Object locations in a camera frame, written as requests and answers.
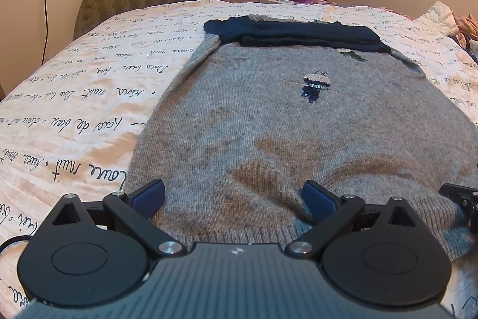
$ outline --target black circular disc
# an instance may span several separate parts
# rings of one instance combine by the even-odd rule
[[[54,306],[84,308],[117,299],[135,288],[149,266],[133,238],[82,223],[55,226],[55,233],[33,243],[18,261],[17,273],[28,297]]]
[[[324,251],[322,269],[349,296],[391,308],[440,298],[451,274],[438,241],[430,233],[403,226],[340,237]]]
[[[71,276],[98,271],[108,260],[108,253],[92,243],[73,243],[58,249],[52,256],[56,270]]]

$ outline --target metal screw head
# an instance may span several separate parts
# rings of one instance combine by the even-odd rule
[[[163,242],[158,246],[159,251],[164,254],[176,254],[181,251],[182,248],[183,246],[179,242],[174,242],[172,240]]]
[[[240,247],[236,247],[235,249],[231,250],[231,253],[233,255],[241,255],[243,254],[243,252],[244,252],[244,249],[241,249]]]
[[[312,245],[309,242],[303,241],[292,242],[289,248],[297,254],[307,254],[312,251]]]

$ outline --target brown stain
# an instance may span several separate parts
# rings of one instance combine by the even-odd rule
[[[276,138],[264,137],[254,142],[258,150],[275,156],[286,168],[288,168],[295,185],[301,187],[306,180],[315,176],[317,164],[324,151],[317,141],[298,142],[293,139],[278,140]],[[301,154],[300,159],[294,158],[297,153]]]
[[[347,138],[357,138],[353,134],[347,135]],[[306,140],[305,142],[297,142],[294,140],[278,140],[275,138],[262,138],[255,142],[257,149],[273,155],[280,161],[284,167],[288,168],[295,184],[302,186],[305,181],[316,178],[317,170],[321,161],[332,158],[336,154],[344,139],[335,139],[332,142],[324,143],[320,140]],[[415,173],[413,174],[412,162],[400,161],[388,155],[365,155],[363,157],[355,157],[351,163],[339,166],[333,172],[323,177],[319,184],[327,187],[333,187],[353,177],[364,174],[396,176],[408,180],[413,180],[424,187],[439,188],[438,183],[441,178],[436,178],[437,172]]]
[[[458,175],[460,177],[468,177],[470,176],[470,174],[472,174],[474,169],[475,169],[475,164],[473,162],[470,162],[468,165],[462,166],[460,168],[460,170],[458,171]]]
[[[244,213],[248,219],[269,220],[285,217],[289,210],[301,219],[308,218],[303,211],[302,200],[294,190],[281,188],[281,175],[267,162],[261,160],[247,161],[228,171],[230,177],[241,183],[247,190],[238,188],[229,196],[222,197],[220,206],[220,220],[225,220],[232,225],[244,225]]]

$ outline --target blue gripper pad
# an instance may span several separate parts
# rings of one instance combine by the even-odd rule
[[[302,187],[302,199],[311,214],[322,222],[341,206],[341,200],[313,180],[307,180]]]
[[[149,219],[163,206],[166,189],[160,179],[154,179],[128,195],[130,206],[142,217]]]

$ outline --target gray sweater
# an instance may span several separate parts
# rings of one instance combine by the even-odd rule
[[[388,54],[322,47],[219,46],[208,35],[154,110],[125,188],[154,178],[166,203],[153,222],[193,241],[281,246],[315,221],[306,180],[385,204],[403,196],[450,259],[474,244],[443,183],[478,187],[475,126]]]

